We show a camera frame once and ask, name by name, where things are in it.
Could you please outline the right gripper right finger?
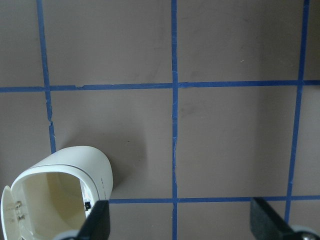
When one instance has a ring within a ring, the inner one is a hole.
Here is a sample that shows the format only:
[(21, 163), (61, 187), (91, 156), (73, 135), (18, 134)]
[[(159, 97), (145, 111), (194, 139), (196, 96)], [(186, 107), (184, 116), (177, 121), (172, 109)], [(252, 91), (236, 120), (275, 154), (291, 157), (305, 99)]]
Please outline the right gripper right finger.
[(290, 226), (261, 197), (250, 201), (249, 226), (256, 240), (318, 240), (320, 235), (305, 226)]

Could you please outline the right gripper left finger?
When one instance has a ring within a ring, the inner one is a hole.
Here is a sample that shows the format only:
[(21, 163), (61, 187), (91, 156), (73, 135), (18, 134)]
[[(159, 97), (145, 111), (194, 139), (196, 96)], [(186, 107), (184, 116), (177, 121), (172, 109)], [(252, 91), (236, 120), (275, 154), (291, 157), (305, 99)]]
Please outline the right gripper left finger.
[(93, 206), (80, 230), (59, 233), (57, 240), (108, 240), (111, 233), (108, 200), (99, 200)]

